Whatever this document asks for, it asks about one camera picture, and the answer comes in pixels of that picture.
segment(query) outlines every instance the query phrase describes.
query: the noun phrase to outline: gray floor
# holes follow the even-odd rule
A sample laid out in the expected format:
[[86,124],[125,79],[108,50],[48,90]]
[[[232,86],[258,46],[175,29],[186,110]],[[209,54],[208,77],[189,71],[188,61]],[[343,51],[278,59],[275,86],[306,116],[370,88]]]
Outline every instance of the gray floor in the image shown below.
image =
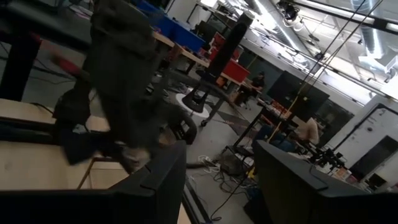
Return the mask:
[[[84,57],[81,54],[72,52],[71,50],[64,49],[58,46],[56,47],[62,54],[74,61],[75,63],[81,65]],[[56,66],[52,65],[46,59],[46,51],[40,50],[38,58],[41,62],[46,64],[49,68],[61,72]],[[0,48],[0,55],[6,57],[7,54]],[[0,60],[0,75],[2,75],[2,71],[4,70],[6,62]],[[24,102],[36,102],[41,103],[45,106],[54,107],[58,98],[69,90],[73,86],[73,82],[67,82],[62,84],[53,84],[58,82],[64,82],[66,79],[62,77],[56,77],[54,75],[49,75],[43,72],[38,72],[36,70],[32,70],[30,73],[30,78],[27,86],[25,88],[24,96],[22,101]],[[256,102],[250,101],[251,110],[245,110],[243,108],[239,109],[241,116],[248,121],[252,121],[253,118],[260,111],[260,107],[256,105]],[[233,114],[232,109],[225,103],[220,111]],[[91,105],[91,112],[96,116],[101,116],[100,104],[98,101],[94,101]],[[193,119],[197,125],[200,124],[200,121],[203,118],[199,118],[197,116],[193,116]],[[208,156],[210,158],[215,157],[217,154],[221,152],[221,150],[226,146],[233,144],[235,140],[237,140],[238,136],[235,132],[225,123],[223,123],[223,119],[216,114],[212,121],[210,121],[206,127],[198,128],[198,135],[195,142],[189,146],[187,151],[187,161],[188,162],[196,162],[198,160],[198,156]],[[211,175],[198,175],[204,174],[205,172],[201,169],[198,170],[189,170],[187,174],[192,176],[193,178],[193,186],[196,188],[198,195],[203,199],[203,204],[205,208],[208,210],[209,215],[213,213],[213,211],[219,207],[224,200],[228,197],[229,194],[223,193],[219,188],[219,183],[215,182]],[[243,211],[243,206],[247,202],[246,196],[243,194],[234,195],[230,201],[219,210],[219,212],[215,215],[223,217],[220,220],[219,224],[246,224],[252,223],[250,219],[246,216]]]

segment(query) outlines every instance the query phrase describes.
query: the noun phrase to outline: wooden table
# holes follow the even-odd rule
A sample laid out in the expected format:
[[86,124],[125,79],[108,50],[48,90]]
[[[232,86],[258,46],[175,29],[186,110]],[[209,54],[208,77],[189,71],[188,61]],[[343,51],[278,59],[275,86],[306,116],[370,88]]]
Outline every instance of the wooden table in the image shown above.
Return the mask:
[[[0,99],[0,117],[48,124],[55,122],[52,115],[43,108],[4,99]],[[109,129],[108,122],[96,116],[91,116],[86,125],[94,131]],[[59,146],[0,141],[0,166],[3,167],[0,170],[0,190],[75,189],[86,171],[87,163],[69,166]],[[118,167],[111,164],[97,165],[99,170],[107,174]],[[124,170],[119,171],[116,175],[110,175],[117,179],[104,180],[103,177],[108,175],[101,174],[97,182],[100,181],[102,186],[111,186],[115,184],[113,181],[118,182],[127,175]],[[90,188],[89,184],[85,183],[84,188]],[[182,204],[177,223],[191,224]]]
[[[167,37],[165,37],[162,34],[159,34],[157,32],[154,32],[154,37],[155,37],[156,40],[161,41],[162,43],[164,43],[164,44],[166,44],[166,45],[168,45],[170,47],[174,47],[174,45],[175,45],[175,43],[173,41],[171,41],[169,38],[167,38]],[[182,55],[184,55],[185,57],[189,58],[190,60],[193,60],[195,63],[198,63],[201,66],[204,66],[206,68],[209,67],[209,64],[210,64],[209,62],[206,62],[206,61],[194,56],[192,53],[186,51],[185,49],[183,49]],[[221,73],[221,76],[223,78],[226,78],[227,80],[237,84],[238,86],[242,85],[242,82],[236,81],[235,79],[229,77],[225,73]]]

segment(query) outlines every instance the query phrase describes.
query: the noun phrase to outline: person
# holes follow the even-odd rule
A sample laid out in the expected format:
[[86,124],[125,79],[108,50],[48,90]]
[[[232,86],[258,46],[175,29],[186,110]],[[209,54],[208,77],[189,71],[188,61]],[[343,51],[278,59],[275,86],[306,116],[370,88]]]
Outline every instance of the person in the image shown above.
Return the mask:
[[[269,138],[273,132],[274,129],[271,126],[264,125],[254,137],[253,142],[264,140],[266,136]],[[285,152],[294,152],[296,141],[309,141],[314,145],[319,143],[318,125],[313,118],[299,125],[295,131],[287,137],[277,131],[270,143]]]
[[256,78],[253,78],[249,86],[241,86],[238,90],[239,92],[239,100],[241,105],[246,104],[249,100],[250,96],[257,96],[258,92],[262,91],[264,88],[264,72],[260,72]]

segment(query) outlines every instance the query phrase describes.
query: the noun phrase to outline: seated person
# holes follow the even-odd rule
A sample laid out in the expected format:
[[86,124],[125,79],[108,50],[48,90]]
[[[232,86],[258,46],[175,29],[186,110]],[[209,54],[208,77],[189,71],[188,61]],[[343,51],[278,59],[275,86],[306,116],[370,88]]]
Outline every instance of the seated person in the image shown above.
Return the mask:
[[[269,138],[273,132],[274,129],[271,126],[264,125],[254,137],[253,142],[264,140],[266,136]],[[270,143],[285,152],[294,152],[296,141],[310,141],[315,145],[319,143],[318,125],[313,118],[310,118],[306,123],[298,126],[298,128],[287,137],[277,131]]]
[[246,104],[249,100],[250,96],[257,96],[259,91],[262,91],[264,88],[264,72],[260,72],[256,78],[253,78],[250,83],[248,83],[249,86],[244,86],[242,85],[240,89],[238,90],[239,96],[237,102],[239,104]]

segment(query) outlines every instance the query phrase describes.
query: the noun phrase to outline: concrete floor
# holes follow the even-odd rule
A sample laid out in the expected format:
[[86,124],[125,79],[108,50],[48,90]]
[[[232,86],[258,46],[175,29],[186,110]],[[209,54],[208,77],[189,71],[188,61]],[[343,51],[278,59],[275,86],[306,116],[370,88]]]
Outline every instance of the concrete floor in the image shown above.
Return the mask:
[[[82,54],[61,48],[56,45],[54,45],[54,47],[61,51],[66,58],[69,58],[79,65],[81,65],[84,60],[84,56]],[[45,50],[40,50],[38,58],[51,69],[62,72],[56,66],[49,63],[48,60],[46,60],[46,54],[47,53]],[[0,49],[0,55],[6,56],[2,49]],[[2,74],[5,64],[5,61],[0,61],[0,74]],[[30,75],[31,77],[46,79],[54,83],[65,81],[64,78],[38,72],[36,70],[32,70]],[[72,86],[73,82],[54,85],[49,82],[43,82],[42,80],[30,78],[25,88],[22,101],[29,103],[36,102],[45,106],[54,107],[58,98]],[[245,110],[241,108],[239,112],[242,114],[243,118],[246,118],[248,121],[252,121],[252,119],[260,111],[260,107],[256,105],[256,102],[251,101],[249,103],[251,104],[252,110]],[[224,104],[220,111],[233,114],[231,108],[227,104]],[[93,115],[101,116],[101,108],[98,101],[95,100],[91,105],[91,112]],[[193,116],[193,119],[195,123],[199,125],[203,118]],[[187,162],[196,162],[198,160],[198,156],[208,156],[210,158],[215,157],[226,145],[233,144],[237,138],[238,136],[235,134],[235,132],[227,124],[223,123],[223,119],[216,114],[213,120],[210,121],[206,127],[198,129],[198,135],[195,142],[188,148]],[[99,171],[93,173],[93,176],[90,180],[91,183],[89,185],[93,186],[94,188],[108,187],[112,185],[113,182],[117,182],[117,180],[114,178],[112,180],[105,179],[111,176],[117,177],[117,179],[123,178],[125,175],[123,175],[122,172],[122,170],[118,170],[118,172],[115,173],[115,169],[102,171],[100,169]],[[204,174],[204,171],[201,169],[188,170],[187,174],[193,177],[193,186],[196,188],[198,195],[203,199],[203,205],[208,210],[209,215],[211,215],[213,211],[225,201],[229,194],[223,193],[218,188],[219,183],[213,181],[211,176],[214,174],[198,175]],[[243,211],[243,206],[246,202],[247,199],[243,194],[232,196],[230,201],[215,215],[216,217],[223,217],[222,220],[217,223],[252,223]]]

